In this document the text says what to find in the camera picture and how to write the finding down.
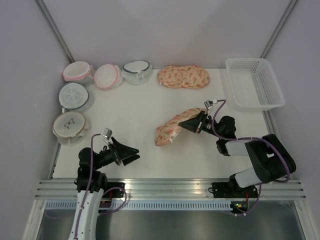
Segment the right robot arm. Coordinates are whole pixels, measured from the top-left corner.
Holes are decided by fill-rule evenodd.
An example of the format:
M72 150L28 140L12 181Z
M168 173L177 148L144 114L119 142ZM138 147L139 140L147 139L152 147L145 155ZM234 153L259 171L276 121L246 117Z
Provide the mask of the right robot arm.
M235 119L231 116L223 116L217 122L202 110L178 125L196 134L204 131L218 137L216 147L223 156L249 157L252 167L231 175L226 183L227 192L235 198L241 197L246 191L256 193L258 184L289 178L288 174L297 169L294 159L275 134L259 139L236 139Z

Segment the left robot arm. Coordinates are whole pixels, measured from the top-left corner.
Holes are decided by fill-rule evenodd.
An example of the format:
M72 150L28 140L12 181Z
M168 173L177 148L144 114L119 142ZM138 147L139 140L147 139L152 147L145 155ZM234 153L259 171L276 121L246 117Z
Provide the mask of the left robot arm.
M118 142L114 137L107 141L103 149L94 152L94 138L100 137L94 134L90 140L90 146L85 147L78 153L79 167L77 170L76 185L76 209L72 227L68 236L69 240L95 240L96 226L99 208L102 198L113 190L119 190L124 195L122 204L113 209L104 211L102 214L112 214L121 210L127 203L128 194L123 187L108 185L108 178L100 169L112 163L128 165L140 158L140 151Z

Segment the beige round bag with glasses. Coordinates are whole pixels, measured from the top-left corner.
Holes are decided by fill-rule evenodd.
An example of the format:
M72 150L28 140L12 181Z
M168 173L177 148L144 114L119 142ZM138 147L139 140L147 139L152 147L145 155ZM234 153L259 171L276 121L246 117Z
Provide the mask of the beige round bag with glasses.
M77 111L59 115L52 124L52 132L62 146L74 146L86 137L91 125L87 118Z

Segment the navy trimmed white mesh bag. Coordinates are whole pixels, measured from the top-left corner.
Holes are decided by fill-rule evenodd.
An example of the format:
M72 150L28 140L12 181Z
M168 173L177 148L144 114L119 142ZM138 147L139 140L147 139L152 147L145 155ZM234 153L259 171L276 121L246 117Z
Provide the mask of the navy trimmed white mesh bag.
M126 63L121 70L122 77L131 85L142 85L152 75L153 66L145 60Z

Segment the blue trimmed round laundry bag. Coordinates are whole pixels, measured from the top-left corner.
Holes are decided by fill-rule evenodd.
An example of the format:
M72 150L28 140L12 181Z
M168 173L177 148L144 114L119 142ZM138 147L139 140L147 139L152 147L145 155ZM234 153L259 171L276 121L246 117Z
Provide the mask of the blue trimmed round laundry bag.
M76 82L66 83L60 90L58 100L62 113L82 112L94 103L94 97L87 88Z

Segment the pink trimmed white mesh bag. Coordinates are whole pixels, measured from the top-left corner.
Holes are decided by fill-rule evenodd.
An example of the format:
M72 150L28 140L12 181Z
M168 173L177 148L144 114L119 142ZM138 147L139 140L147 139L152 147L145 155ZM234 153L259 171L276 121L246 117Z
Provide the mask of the pink trimmed white mesh bag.
M123 80L119 66L110 63L102 65L94 73L94 83L102 90L117 88Z

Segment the pink trimmed round laundry bag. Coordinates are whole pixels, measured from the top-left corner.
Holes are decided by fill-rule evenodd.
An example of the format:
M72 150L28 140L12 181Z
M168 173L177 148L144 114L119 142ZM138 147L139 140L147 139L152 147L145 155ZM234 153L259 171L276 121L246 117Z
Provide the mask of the pink trimmed round laundry bag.
M85 61L75 61L69 64L62 76L66 82L90 85L94 83L94 68Z

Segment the white plastic basket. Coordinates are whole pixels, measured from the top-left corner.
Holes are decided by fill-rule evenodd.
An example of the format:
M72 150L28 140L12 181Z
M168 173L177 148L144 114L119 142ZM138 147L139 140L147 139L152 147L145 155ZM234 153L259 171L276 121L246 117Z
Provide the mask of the white plastic basket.
M237 111L269 111L285 105L270 62L264 58L235 57L225 61L230 101Z

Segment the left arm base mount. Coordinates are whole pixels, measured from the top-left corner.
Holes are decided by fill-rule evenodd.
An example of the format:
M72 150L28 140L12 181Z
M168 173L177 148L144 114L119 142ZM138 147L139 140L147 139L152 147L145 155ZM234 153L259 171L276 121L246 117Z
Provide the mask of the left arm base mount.
M125 189L124 182L108 182L102 196L103 201L110 201L112 199L119 199L124 196L124 192L120 188Z

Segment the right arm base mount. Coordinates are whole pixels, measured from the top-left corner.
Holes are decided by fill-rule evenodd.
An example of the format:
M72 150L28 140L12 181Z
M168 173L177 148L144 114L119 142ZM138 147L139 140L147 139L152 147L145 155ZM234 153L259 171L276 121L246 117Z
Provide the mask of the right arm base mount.
M228 182L212 182L212 194L214 198L221 199L246 199L257 198L258 190L254 185L241 188L239 186L230 186Z

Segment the aluminium frame post right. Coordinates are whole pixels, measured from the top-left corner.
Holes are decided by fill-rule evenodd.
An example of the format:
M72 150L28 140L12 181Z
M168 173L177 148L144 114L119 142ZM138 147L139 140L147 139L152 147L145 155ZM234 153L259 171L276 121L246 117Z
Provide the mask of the aluminium frame post right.
M260 58L266 59L269 52L271 51L273 45L275 44L277 38L279 37L282 29L284 28L285 24L295 11L297 5L299 4L300 0L290 0L288 5L286 6L283 14L281 15L276 27L274 28L270 38L268 39L262 53L260 54Z

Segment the aluminium frame post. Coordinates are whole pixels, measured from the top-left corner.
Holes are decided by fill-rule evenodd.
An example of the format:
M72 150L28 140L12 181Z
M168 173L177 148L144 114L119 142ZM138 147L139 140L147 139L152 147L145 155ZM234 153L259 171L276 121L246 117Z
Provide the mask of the aluminium frame post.
M35 5L37 6L38 10L40 11L42 17L44 18L45 22L47 23L50 31L52 32L54 38L56 39L58 45L60 46L62 52L64 53L65 57L67 58L68 62L74 63L75 59L63 37L61 34L52 14L50 13L46 3L44 0L34 0Z
M277 38L279 37L282 29L284 28L285 24L295 11L297 5L299 4L300 0L290 0L288 5L286 6L283 14L281 15L276 27L274 28L270 38L268 39L262 53L260 54L260 58L266 59L269 52L271 51L273 45L275 44Z

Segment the aluminium frame post left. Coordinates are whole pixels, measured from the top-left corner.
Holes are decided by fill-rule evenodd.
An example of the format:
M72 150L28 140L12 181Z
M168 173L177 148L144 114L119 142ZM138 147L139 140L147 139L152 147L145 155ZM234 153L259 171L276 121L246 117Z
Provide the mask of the aluminium frame post left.
M75 59L63 37L61 34L52 14L50 13L46 3L44 0L34 0L35 5L37 6L38 10L40 11L42 17L44 18L45 22L47 23L50 31L52 32L54 38L56 39L58 45L60 46L62 52L64 53L65 57L67 58L68 62L74 63Z

